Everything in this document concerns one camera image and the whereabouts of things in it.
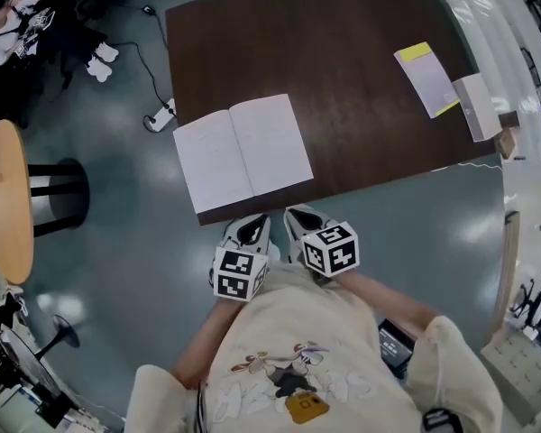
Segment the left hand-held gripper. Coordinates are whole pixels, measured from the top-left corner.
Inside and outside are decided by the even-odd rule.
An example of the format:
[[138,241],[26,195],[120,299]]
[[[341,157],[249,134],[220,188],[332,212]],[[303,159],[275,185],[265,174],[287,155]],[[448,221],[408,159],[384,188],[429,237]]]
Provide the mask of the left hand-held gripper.
[[249,302],[268,271],[271,219],[259,214],[235,219],[215,249],[209,283],[218,298]]

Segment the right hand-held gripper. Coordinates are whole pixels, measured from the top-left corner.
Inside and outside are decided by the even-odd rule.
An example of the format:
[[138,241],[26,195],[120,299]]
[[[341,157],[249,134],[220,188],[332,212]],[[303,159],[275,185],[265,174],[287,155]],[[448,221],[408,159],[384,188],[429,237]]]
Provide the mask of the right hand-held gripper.
[[289,237],[289,262],[302,265],[316,279],[331,279],[360,265],[358,236],[347,222],[296,205],[285,209],[283,223]]

